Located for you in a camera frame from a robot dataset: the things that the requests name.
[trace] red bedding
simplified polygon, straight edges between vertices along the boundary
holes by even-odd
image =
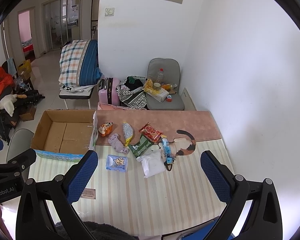
[[[28,52],[28,51],[31,51],[31,50],[33,50],[33,44],[30,44],[30,45],[23,48],[23,52]]]

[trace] green snack bag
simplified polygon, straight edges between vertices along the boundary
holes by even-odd
[[[138,158],[146,149],[148,149],[153,144],[154,143],[152,141],[141,134],[139,142],[136,145],[129,144],[128,147],[132,151],[133,155]]]

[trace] bolt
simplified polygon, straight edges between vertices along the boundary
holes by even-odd
[[[54,178],[56,181],[62,181],[63,180],[63,175],[57,175]]]
[[[266,179],[266,184],[271,185],[272,184],[272,180],[271,179]]]
[[[237,181],[243,181],[243,177],[242,177],[241,175],[236,175],[236,176],[235,176],[235,179],[236,179]]]
[[[30,184],[32,184],[32,182],[33,182],[33,179],[27,179],[26,184],[30,185]]]

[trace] light switch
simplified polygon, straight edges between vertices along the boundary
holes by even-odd
[[[106,8],[105,16],[113,16],[114,8]]]

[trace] blue sanitary pad package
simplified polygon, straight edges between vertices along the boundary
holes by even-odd
[[[110,171],[126,172],[128,158],[124,156],[108,155],[106,161],[106,169]]]

